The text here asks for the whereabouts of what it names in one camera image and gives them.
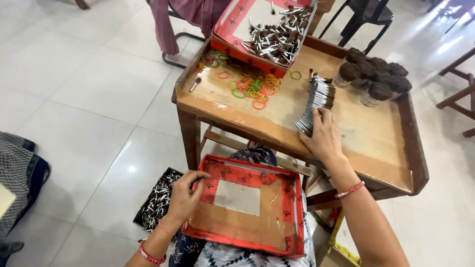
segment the bundle of brushes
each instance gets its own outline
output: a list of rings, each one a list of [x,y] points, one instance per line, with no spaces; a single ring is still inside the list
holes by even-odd
[[[307,107],[305,108],[302,118],[295,123],[297,128],[306,135],[311,136],[314,126],[314,119],[312,115],[312,107],[324,107],[332,109],[333,101],[335,99],[335,88],[332,86],[332,79],[321,78],[313,70],[310,69],[310,87]]]
[[[249,17],[252,40],[241,41],[244,49],[253,55],[264,57],[275,63],[290,64],[303,43],[305,27],[312,14],[312,8],[294,8],[292,5],[289,5],[288,8],[288,10],[280,12],[284,16],[276,25],[264,23],[253,26]]]

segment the black chair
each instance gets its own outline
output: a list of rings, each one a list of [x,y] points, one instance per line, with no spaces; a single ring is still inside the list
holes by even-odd
[[[170,5],[170,9],[168,11],[168,16],[172,16],[172,17],[175,17],[177,19],[182,19],[182,20],[185,20],[184,18],[182,18]],[[188,33],[188,32],[179,32],[177,34],[175,34],[175,40],[177,40],[178,38],[182,37],[182,36],[187,36],[187,37],[190,37],[190,38],[193,38],[195,40],[198,40],[198,41],[202,41],[203,43],[206,41],[204,38],[202,37],[199,37],[199,36],[196,36],[196,35],[193,35],[191,33]],[[179,67],[179,68],[186,68],[185,65],[183,64],[180,64],[180,63],[176,63],[176,62],[173,62],[173,61],[170,61],[167,59],[167,53],[163,52],[161,54],[161,57],[163,59],[163,61],[169,65],[172,65],[172,66],[175,66],[175,67]]]
[[[392,23],[393,14],[391,10],[386,7],[388,1],[389,0],[347,0],[336,12],[335,16],[333,16],[333,18],[330,20],[330,23],[328,23],[328,25],[325,27],[319,38],[322,38],[340,12],[346,6],[349,6],[353,10],[354,15],[340,33],[340,35],[343,36],[343,39],[338,44],[339,46],[344,47],[358,31],[358,29],[365,23],[384,25],[384,28],[381,30],[378,36],[373,41],[371,41],[366,48],[365,54],[367,55]]]

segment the woman's right hand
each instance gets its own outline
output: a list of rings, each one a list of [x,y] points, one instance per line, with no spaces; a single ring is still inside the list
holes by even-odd
[[[336,128],[335,114],[326,108],[312,108],[312,114],[313,135],[310,138],[299,132],[302,143],[324,164],[333,159],[345,158],[342,153],[342,136]]]

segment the white tiled floor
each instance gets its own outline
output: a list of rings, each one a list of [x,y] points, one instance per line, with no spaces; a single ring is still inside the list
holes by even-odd
[[[337,0],[318,36],[344,0]],[[144,0],[0,0],[0,131],[35,141],[52,174],[10,240],[26,242],[9,267],[120,266],[144,233],[132,219],[167,167],[185,171],[173,84]],[[475,23],[431,21],[428,4],[390,1],[395,14],[370,56],[409,71],[430,181],[420,195],[381,201],[413,266],[472,266],[475,245],[475,122],[435,104],[466,86],[438,70],[473,47]],[[352,12],[325,34],[337,43]],[[178,31],[200,30],[172,19]],[[382,26],[364,25],[348,44],[364,49]],[[201,43],[179,40],[186,63]],[[473,71],[475,58],[464,63]],[[203,124],[202,132],[207,125]],[[204,153],[230,149],[208,142]],[[314,239],[324,235],[316,228]]]

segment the cup of brush bristles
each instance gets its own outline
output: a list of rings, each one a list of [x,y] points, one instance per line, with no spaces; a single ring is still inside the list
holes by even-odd
[[[367,106],[396,99],[412,88],[406,78],[408,71],[398,63],[387,63],[379,57],[367,58],[355,48],[348,50],[343,62],[335,76],[335,85],[345,87],[351,84],[363,91],[361,102]]]

